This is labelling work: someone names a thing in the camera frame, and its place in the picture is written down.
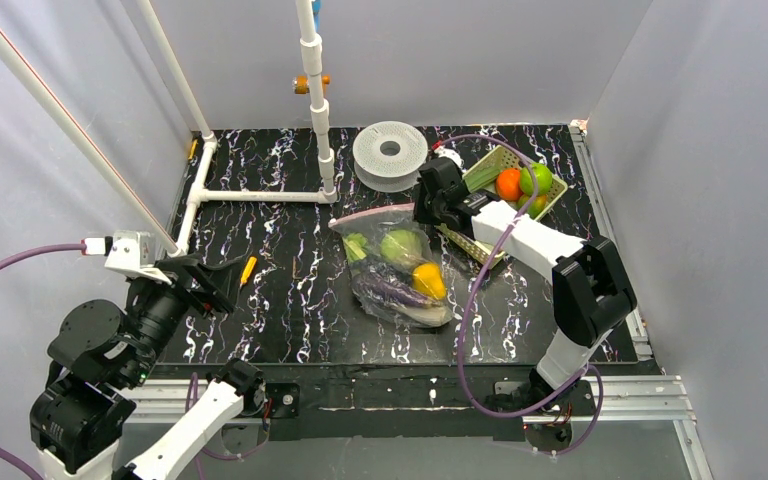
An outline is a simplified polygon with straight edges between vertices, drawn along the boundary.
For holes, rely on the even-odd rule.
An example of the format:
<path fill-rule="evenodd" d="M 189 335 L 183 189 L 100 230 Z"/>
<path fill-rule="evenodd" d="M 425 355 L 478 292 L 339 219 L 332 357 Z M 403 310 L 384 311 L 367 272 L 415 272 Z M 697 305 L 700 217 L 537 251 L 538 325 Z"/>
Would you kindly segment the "toy celery stalk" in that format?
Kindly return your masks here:
<path fill-rule="evenodd" d="M 342 237 L 342 243 L 349 264 L 364 260 L 368 256 L 368 239 L 359 232 Z"/>

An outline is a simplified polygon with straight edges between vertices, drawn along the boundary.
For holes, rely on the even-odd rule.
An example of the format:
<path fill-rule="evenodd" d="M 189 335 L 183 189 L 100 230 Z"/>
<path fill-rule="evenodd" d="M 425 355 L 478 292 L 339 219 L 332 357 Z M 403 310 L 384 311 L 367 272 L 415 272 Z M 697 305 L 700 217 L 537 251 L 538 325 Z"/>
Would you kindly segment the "yellow toy lemon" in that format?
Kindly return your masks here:
<path fill-rule="evenodd" d="M 433 300 L 443 300 L 447 296 L 442 271 L 433 262 L 420 264 L 413 269 L 412 287 Z"/>

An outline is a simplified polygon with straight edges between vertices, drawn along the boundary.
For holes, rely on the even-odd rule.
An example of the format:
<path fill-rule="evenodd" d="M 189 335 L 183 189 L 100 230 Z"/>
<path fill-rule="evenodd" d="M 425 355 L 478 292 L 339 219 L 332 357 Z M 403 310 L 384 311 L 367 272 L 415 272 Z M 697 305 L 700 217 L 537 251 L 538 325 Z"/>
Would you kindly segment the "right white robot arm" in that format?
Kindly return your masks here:
<path fill-rule="evenodd" d="M 434 158 L 420 167 L 414 218 L 497 246 L 550 283 L 557 330 L 530 374 L 531 388 L 540 395 L 566 390 L 595 349 L 638 305 L 610 239 L 564 234 L 519 214 L 492 192 L 469 191 L 449 158 Z"/>

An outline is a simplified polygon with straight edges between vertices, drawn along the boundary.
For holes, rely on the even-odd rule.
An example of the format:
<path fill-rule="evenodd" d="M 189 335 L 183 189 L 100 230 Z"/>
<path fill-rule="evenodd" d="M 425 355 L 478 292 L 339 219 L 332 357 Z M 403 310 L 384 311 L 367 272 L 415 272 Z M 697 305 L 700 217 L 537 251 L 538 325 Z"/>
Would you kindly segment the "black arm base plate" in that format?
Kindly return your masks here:
<path fill-rule="evenodd" d="M 275 441 L 365 437 L 489 437 L 522 441 L 519 419 L 486 416 L 470 404 L 455 367 L 408 364 L 263 364 L 270 384 L 298 402 L 280 414 Z"/>

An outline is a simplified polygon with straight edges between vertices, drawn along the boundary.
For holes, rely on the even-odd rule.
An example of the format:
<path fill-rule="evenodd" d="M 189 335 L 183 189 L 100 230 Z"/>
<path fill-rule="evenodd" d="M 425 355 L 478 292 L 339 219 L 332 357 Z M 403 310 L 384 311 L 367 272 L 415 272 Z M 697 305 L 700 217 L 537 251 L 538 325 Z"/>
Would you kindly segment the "clear pink zip top bag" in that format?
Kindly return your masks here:
<path fill-rule="evenodd" d="M 432 256 L 428 236 L 422 226 L 413 219 L 413 206 L 413 204 L 407 203 L 375 207 L 333 219 L 329 222 L 329 228 L 340 236 L 341 243 L 343 236 L 354 232 L 359 232 L 368 239 L 368 256 L 364 260 L 353 264 L 348 263 L 342 243 L 350 273 L 350 283 L 354 274 L 372 271 L 387 277 L 391 281 L 403 282 L 412 287 L 412 271 L 418 265 L 433 262 L 436 263 L 442 271 L 442 267 Z M 387 232 L 395 229 L 414 231 L 419 234 L 423 241 L 423 260 L 413 269 L 407 269 L 391 264 L 381 256 L 380 242 L 382 238 Z M 432 309 L 413 309 L 407 307 L 391 308 L 377 305 L 366 306 L 361 304 L 356 296 L 355 298 L 359 301 L 362 309 L 367 314 L 380 320 L 388 321 L 396 325 L 404 325 L 406 327 L 434 329 L 442 327 L 452 320 L 452 311 L 447 303 L 447 296 L 443 300 L 440 300 L 442 302 L 441 307 Z"/>

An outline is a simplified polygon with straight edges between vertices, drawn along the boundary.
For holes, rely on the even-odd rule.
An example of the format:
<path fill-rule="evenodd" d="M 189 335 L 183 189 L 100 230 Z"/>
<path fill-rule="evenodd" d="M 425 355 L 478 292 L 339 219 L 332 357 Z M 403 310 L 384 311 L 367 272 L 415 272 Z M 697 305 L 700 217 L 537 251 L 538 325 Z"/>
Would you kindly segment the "green toy cabbage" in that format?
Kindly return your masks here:
<path fill-rule="evenodd" d="M 414 231 L 390 230 L 380 242 L 380 253 L 391 264 L 413 269 L 423 260 L 423 241 Z"/>

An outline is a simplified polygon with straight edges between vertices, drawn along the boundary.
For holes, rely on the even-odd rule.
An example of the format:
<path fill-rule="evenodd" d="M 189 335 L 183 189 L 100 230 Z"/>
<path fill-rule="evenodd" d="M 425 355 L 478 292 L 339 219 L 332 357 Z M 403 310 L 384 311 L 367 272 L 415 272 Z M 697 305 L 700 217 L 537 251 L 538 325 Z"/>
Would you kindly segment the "purple toy eggplant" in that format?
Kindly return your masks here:
<path fill-rule="evenodd" d="M 351 278 L 351 289 L 361 304 L 432 309 L 441 307 L 440 300 L 433 299 L 403 282 L 391 281 L 372 271 L 356 273 Z"/>

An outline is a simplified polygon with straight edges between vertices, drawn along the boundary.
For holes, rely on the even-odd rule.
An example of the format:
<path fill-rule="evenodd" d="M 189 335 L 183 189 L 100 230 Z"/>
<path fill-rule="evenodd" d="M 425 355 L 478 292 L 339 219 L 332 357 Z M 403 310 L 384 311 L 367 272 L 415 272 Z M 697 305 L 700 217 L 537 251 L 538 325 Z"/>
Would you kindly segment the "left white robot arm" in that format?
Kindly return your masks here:
<path fill-rule="evenodd" d="M 148 450 L 114 465 L 127 392 L 144 385 L 178 327 L 191 314 L 225 314 L 237 305 L 246 261 L 210 266 L 197 255 L 125 271 L 126 304 L 91 300 L 64 318 L 47 349 L 52 364 L 30 411 L 31 439 L 46 479 L 175 479 L 232 418 L 266 400 L 263 373 L 228 361 L 199 400 Z"/>

